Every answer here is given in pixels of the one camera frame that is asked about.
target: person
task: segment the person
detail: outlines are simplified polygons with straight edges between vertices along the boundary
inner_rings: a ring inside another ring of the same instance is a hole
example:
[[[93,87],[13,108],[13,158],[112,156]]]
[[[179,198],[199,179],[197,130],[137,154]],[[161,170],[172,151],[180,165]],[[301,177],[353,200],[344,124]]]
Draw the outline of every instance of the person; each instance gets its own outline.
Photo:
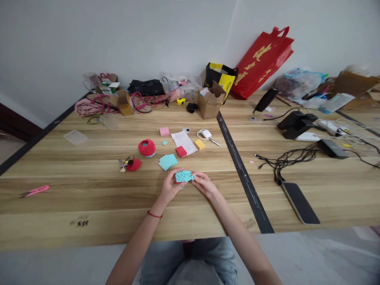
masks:
[[[165,207],[187,183],[173,185],[175,174],[181,170],[185,169],[174,169],[165,178],[161,194],[121,253],[106,285],[132,284],[141,264],[142,285],[237,284],[232,245],[256,285],[282,284],[253,234],[202,172],[193,172],[194,181],[190,183],[211,202],[230,238],[196,239],[189,259],[185,258],[181,241],[151,244]]]

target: red string bracelet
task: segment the red string bracelet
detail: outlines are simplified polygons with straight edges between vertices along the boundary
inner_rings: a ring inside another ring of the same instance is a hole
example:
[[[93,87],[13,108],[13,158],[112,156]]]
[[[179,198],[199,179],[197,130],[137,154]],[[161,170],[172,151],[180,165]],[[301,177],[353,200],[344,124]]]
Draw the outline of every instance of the red string bracelet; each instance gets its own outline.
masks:
[[[155,216],[155,215],[151,214],[150,211],[148,211],[148,215],[151,215],[152,217],[156,217],[156,218],[160,218],[160,219],[163,217],[162,215],[161,216]]]

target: teal origami piece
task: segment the teal origami piece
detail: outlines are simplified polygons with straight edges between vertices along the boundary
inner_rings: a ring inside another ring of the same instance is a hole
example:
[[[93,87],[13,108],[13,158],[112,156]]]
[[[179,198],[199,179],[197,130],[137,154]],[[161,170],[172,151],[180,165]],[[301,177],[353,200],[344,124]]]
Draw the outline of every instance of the teal origami piece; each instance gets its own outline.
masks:
[[[188,170],[179,171],[175,174],[177,183],[188,182],[190,180],[194,181],[194,177],[195,175],[191,175],[191,171]]]
[[[165,171],[169,169],[169,167],[177,164],[178,161],[175,158],[174,154],[166,154],[160,158],[160,162],[158,163]]]

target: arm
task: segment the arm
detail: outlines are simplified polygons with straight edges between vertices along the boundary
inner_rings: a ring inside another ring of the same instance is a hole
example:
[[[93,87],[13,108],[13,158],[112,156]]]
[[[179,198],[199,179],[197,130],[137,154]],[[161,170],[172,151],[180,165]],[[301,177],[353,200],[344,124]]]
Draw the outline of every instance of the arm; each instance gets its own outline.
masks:
[[[184,168],[177,168],[172,170],[162,186],[162,192],[150,209],[150,213],[155,216],[161,216],[166,205],[174,198],[175,194],[185,185],[185,183],[178,184],[173,187],[174,174],[178,171],[184,170]],[[153,234],[157,228],[160,218],[147,215],[142,224],[133,235],[114,268],[108,277],[106,285],[116,284],[132,284],[137,271],[143,262],[144,256],[150,242],[152,241]]]
[[[195,179],[192,184],[210,200],[255,284],[282,284],[253,234],[237,217],[210,178],[202,172],[193,174]]]

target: yellow bag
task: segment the yellow bag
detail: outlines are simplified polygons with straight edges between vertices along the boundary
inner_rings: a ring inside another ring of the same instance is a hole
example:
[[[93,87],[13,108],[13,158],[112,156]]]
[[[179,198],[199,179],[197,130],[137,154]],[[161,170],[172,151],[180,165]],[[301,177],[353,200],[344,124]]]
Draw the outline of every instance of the yellow bag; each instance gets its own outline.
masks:
[[[234,84],[236,76],[238,76],[239,69],[229,68],[223,64],[208,63],[206,66],[206,79],[203,87],[211,88],[213,81],[216,81],[226,92],[226,96],[223,99],[222,105],[226,101],[231,87]]]

